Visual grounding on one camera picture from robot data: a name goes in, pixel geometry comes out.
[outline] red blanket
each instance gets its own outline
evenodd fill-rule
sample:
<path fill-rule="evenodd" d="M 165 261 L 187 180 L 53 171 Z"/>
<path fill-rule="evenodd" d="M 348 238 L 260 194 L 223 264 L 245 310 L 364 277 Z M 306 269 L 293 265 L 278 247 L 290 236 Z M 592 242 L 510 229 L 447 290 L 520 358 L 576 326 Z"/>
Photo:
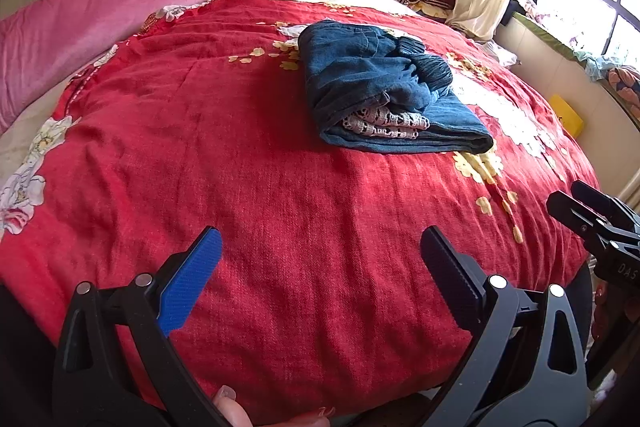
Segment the red blanket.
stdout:
<path fill-rule="evenodd" d="M 472 106 L 495 137 L 487 155 L 331 147 L 278 31 L 326 17 L 418 35 L 521 111 L 494 104 L 498 122 Z M 69 85 L 15 181 L 0 276 L 52 340 L 78 282 L 124 285 L 213 225 L 222 261 L 172 333 L 204 390 L 232 386 L 256 425 L 354 412 L 441 383 L 468 343 L 420 259 L 429 225 L 523 288 L 568 283 L 585 260 L 545 201 L 578 178 L 596 184 L 587 159 L 540 95 L 451 29 L 273 0 L 168 18 Z M 516 113 L 546 130 L 539 150 L 516 144 L 514 129 L 527 134 Z"/>

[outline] blue gripper pad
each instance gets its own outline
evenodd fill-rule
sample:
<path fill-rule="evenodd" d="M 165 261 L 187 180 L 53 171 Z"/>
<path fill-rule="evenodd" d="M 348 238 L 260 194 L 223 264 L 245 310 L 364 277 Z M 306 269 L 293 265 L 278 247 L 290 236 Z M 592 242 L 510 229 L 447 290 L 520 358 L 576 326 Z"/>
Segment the blue gripper pad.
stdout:
<path fill-rule="evenodd" d="M 158 325 L 165 336 L 181 328 L 222 256 L 222 237 L 209 229 L 192 245 L 187 259 L 160 296 Z"/>
<path fill-rule="evenodd" d="M 438 227 L 422 232 L 420 253 L 458 327 L 475 334 L 486 294 L 482 268 L 472 257 L 456 252 Z"/>

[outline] yellow object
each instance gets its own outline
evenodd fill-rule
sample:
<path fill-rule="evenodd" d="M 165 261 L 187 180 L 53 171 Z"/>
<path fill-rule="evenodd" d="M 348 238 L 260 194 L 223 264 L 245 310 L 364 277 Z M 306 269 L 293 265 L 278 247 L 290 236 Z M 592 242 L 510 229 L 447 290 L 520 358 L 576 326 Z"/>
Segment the yellow object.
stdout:
<path fill-rule="evenodd" d="M 584 128 L 584 120 L 578 116 L 573 108 L 557 94 L 554 94 L 549 99 L 549 105 L 558 116 L 558 119 L 565 131 L 574 138 L 580 136 L 580 133 Z"/>

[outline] rolled pink comforter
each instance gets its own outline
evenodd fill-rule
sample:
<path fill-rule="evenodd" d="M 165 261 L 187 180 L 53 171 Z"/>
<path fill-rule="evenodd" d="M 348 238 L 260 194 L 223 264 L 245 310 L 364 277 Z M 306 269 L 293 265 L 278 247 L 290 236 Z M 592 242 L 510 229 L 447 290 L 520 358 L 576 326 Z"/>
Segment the rolled pink comforter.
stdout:
<path fill-rule="evenodd" d="M 34 100 L 150 13 L 204 0 L 38 0 L 0 21 L 0 134 Z"/>

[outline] wall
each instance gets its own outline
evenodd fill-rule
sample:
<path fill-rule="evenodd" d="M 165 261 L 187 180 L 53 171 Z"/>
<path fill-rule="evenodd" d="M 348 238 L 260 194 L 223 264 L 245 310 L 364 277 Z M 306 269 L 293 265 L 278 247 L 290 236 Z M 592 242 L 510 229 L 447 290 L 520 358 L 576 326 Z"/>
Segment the wall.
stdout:
<path fill-rule="evenodd" d="M 593 165 L 604 192 L 619 195 L 640 169 L 640 132 L 600 84 L 582 67 L 553 51 L 516 19 L 499 26 L 495 41 L 522 62 L 513 73 L 547 100 L 564 98 L 584 120 L 577 142 Z"/>

